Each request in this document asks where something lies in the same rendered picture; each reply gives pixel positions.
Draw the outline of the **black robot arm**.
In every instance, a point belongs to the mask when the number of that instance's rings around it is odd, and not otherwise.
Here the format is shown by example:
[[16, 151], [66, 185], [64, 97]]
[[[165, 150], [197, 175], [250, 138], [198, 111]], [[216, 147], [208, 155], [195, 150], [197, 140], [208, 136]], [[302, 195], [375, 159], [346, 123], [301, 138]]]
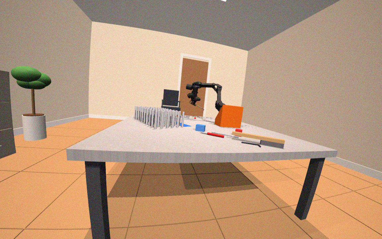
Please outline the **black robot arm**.
[[[215, 88], [215, 86], [217, 86], [217, 88]], [[189, 90], [192, 90], [193, 91], [198, 91], [198, 88], [213, 88], [214, 91], [216, 91], [217, 93], [217, 100], [216, 100], [216, 104], [215, 104], [215, 107], [218, 111], [220, 111], [222, 105], [225, 105], [224, 103], [222, 103], [221, 101], [221, 90], [222, 90], [222, 86], [219, 85], [219, 84], [215, 84], [215, 83], [201, 83], [199, 81], [196, 81], [194, 83], [192, 83], [192, 85], [190, 84], [187, 84], [186, 85], [186, 89], [189, 89]], [[193, 93], [189, 93], [187, 94], [187, 96], [189, 98], [191, 97], [194, 97], [194, 94]]]

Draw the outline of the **blue cube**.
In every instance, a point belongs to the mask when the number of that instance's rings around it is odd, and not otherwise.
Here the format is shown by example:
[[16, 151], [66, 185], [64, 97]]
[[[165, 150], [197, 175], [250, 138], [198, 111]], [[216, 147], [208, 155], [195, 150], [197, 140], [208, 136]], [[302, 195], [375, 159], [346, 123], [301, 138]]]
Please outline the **blue cube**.
[[204, 132], [206, 130], [206, 125], [204, 124], [196, 124], [196, 131]]

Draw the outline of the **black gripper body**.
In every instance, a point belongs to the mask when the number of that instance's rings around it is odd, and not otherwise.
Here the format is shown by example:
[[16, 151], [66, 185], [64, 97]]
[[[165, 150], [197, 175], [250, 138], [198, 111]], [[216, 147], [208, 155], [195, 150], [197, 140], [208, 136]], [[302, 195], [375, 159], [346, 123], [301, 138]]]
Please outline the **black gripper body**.
[[194, 100], [195, 101], [200, 101], [200, 98], [199, 97], [197, 97], [197, 91], [192, 91], [192, 93], [194, 94]]

